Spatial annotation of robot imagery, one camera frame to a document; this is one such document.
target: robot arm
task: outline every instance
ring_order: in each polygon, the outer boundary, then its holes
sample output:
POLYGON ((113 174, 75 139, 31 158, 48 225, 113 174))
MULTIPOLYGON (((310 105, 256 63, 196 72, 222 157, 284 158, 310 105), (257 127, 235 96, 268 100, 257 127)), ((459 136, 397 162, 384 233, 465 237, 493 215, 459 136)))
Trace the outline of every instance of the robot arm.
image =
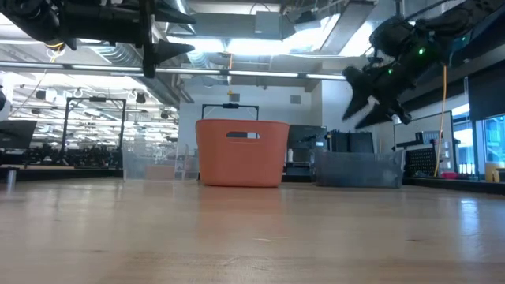
POLYGON ((160 63, 193 50, 186 44, 160 40, 152 43, 152 18, 156 21, 194 24, 190 16, 163 0, 123 0, 105 5, 101 0, 0 0, 0 13, 48 48, 77 49, 77 39, 131 43, 144 48, 143 69, 153 78, 160 63))
POLYGON ((343 119, 366 106, 372 95, 379 104, 357 124, 357 129, 384 118, 392 120, 393 114, 408 124, 410 115, 399 104, 398 97, 406 89, 415 88, 417 78, 429 67, 447 64, 453 41, 470 32, 503 4, 505 0, 466 0, 436 18, 418 20, 415 26, 398 16, 384 21, 370 35, 370 43, 376 52, 381 50, 395 60, 381 67, 367 65, 362 70, 350 66, 342 72, 353 88, 353 98, 343 119))

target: cable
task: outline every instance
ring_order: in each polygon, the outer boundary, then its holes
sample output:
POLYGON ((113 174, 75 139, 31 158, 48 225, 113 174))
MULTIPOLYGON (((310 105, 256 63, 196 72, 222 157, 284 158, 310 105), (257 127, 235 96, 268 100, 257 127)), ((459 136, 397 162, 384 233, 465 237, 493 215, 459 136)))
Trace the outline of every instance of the cable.
POLYGON ((436 174, 439 171, 440 165, 440 148, 442 146, 442 132, 443 132, 443 114, 445 113, 445 101, 447 98, 447 65, 443 66, 443 100, 442 100, 442 115, 440 116, 440 132, 439 132, 439 145, 438 151, 436 153, 436 166, 435 173, 433 173, 433 177, 436 177, 436 174))
MULTIPOLYGON (((62 44, 58 46, 58 50, 53 54, 53 57, 50 59, 49 63, 54 63, 54 61, 58 57, 58 54, 60 53, 62 46, 63 46, 62 44)), ((20 110, 21 108, 23 108, 23 106, 26 104, 26 102, 29 101, 33 97, 33 95, 35 94, 35 92, 39 88, 40 84, 42 83, 42 80, 44 80, 44 77, 46 76, 46 74, 47 74, 47 69, 44 70, 42 76, 40 77, 39 82, 33 88, 32 93, 24 100, 24 102, 15 111, 13 111, 12 113, 9 114, 8 118, 15 115, 15 113, 18 112, 18 110, 20 110)))
POLYGON ((263 5, 265 8, 267 8, 268 12, 271 12, 270 8, 268 8, 268 6, 266 6, 264 3, 258 3, 258 2, 256 2, 256 3, 252 4, 251 10, 249 11, 249 15, 253 13, 254 7, 256 7, 256 5, 258 5, 258 4, 263 5))
POLYGON ((449 1, 453 1, 453 0, 441 0, 441 1, 438 1, 437 3, 431 4, 430 6, 428 6, 426 8, 420 9, 416 13, 410 14, 410 16, 408 16, 408 17, 405 18, 405 21, 408 21, 408 20, 410 20, 412 18, 415 18, 415 17, 421 15, 422 13, 426 13, 429 10, 431 10, 433 8, 436 8, 437 6, 440 6, 440 5, 442 5, 442 4, 446 3, 446 2, 449 2, 449 1))

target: gray plastic bin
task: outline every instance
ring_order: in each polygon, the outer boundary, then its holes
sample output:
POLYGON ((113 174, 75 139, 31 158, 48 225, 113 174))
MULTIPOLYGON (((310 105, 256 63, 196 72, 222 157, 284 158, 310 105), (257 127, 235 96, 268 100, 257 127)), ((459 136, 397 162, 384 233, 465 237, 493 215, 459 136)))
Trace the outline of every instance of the gray plastic bin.
POLYGON ((312 179, 318 186, 400 188, 404 151, 387 154, 316 151, 312 179))

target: orange plastic bin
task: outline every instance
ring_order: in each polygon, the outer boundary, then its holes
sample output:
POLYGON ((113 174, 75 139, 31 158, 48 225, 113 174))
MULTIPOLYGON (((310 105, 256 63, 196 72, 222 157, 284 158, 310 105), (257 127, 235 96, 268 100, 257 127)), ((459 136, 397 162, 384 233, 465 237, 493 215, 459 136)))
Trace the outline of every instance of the orange plastic bin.
POLYGON ((205 185, 276 187, 282 180, 290 126, 276 121, 196 122, 200 178, 205 185), (258 133, 233 138, 228 133, 258 133))

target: clear plastic bin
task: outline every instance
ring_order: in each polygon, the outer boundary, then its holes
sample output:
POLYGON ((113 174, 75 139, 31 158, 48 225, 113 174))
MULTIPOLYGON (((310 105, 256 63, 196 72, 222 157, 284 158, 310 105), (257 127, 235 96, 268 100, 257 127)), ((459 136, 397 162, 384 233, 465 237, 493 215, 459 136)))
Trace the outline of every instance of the clear plastic bin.
POLYGON ((318 186, 400 188, 404 151, 387 154, 315 151, 312 179, 318 186))
POLYGON ((198 178, 198 150, 186 144, 126 141, 123 144, 125 180, 181 181, 198 178))

